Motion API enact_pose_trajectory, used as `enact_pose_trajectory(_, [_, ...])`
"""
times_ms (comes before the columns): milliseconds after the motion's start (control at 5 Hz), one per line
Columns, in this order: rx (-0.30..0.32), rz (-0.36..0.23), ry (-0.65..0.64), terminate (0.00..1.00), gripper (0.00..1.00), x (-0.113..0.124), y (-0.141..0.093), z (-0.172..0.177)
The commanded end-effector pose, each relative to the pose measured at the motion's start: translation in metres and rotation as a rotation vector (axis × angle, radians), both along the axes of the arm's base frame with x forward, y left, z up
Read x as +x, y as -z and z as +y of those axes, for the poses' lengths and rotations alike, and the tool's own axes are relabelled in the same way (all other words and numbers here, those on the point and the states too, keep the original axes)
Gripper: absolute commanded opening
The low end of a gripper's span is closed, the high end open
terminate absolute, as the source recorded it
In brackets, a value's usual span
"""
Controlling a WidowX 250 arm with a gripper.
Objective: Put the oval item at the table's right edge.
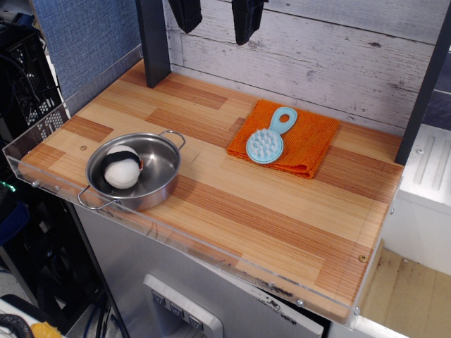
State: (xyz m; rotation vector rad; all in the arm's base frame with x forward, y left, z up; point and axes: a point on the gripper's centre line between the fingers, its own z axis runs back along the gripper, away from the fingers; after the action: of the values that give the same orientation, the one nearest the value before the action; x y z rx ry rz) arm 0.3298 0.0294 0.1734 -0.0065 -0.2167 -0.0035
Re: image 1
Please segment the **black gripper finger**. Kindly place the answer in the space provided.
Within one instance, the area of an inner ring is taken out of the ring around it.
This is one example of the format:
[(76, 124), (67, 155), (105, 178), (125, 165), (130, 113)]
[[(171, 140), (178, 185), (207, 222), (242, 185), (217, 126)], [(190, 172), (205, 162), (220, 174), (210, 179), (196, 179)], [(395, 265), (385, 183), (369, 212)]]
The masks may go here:
[(232, 0), (235, 40), (237, 45), (246, 44), (260, 27), (264, 1)]
[(179, 28), (184, 33), (190, 33), (201, 23), (200, 0), (169, 0), (168, 2)]

